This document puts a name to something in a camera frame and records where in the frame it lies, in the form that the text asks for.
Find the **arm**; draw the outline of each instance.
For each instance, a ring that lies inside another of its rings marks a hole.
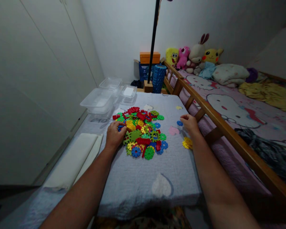
[[[126,127],[113,122],[107,130],[106,145],[81,178],[53,209],[40,228],[87,228],[97,213],[115,151],[121,144]]]
[[[186,114],[181,116],[180,120],[193,141],[196,168],[213,226],[217,229],[260,228],[239,191],[204,140],[196,119]]]

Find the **forearm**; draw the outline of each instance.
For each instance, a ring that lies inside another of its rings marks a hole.
[[[200,184],[215,228],[259,228],[199,131],[190,133]]]
[[[40,228],[86,228],[96,214],[115,149],[105,148]]]

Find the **wooden bed frame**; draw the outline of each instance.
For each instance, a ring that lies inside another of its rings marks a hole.
[[[225,136],[231,145],[237,150],[240,156],[245,162],[254,170],[257,176],[265,184],[268,190],[275,196],[279,203],[283,204],[286,209],[286,184],[277,176],[277,174],[248,146],[243,139],[222,119],[222,117],[207,103],[190,85],[186,83],[183,76],[169,63],[164,61],[166,67],[168,67],[167,74],[164,78],[164,83],[173,95],[180,95],[182,88],[187,90],[190,94],[189,99],[185,104],[185,108],[188,110],[193,100],[200,105],[201,109],[196,113],[195,118],[199,121],[205,114],[209,116],[212,122],[216,125],[210,133],[205,136],[205,140],[209,145],[216,142],[221,137]],[[169,74],[174,74],[177,77],[177,82],[173,88],[170,85]]]

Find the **clear plastic container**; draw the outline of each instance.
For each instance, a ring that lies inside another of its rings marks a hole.
[[[121,83],[122,80],[120,78],[108,77],[100,83],[99,87],[112,89],[114,96],[118,96],[120,92]]]
[[[114,92],[111,89],[96,88],[80,103],[90,114],[105,114],[113,106]]]
[[[137,87],[125,85],[120,93],[119,103],[133,105],[137,100]]]

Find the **orange box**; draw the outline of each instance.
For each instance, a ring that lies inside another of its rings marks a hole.
[[[140,62],[141,64],[149,64],[150,60],[150,52],[140,52]],[[153,53],[153,64],[160,63],[160,53],[154,52]]]

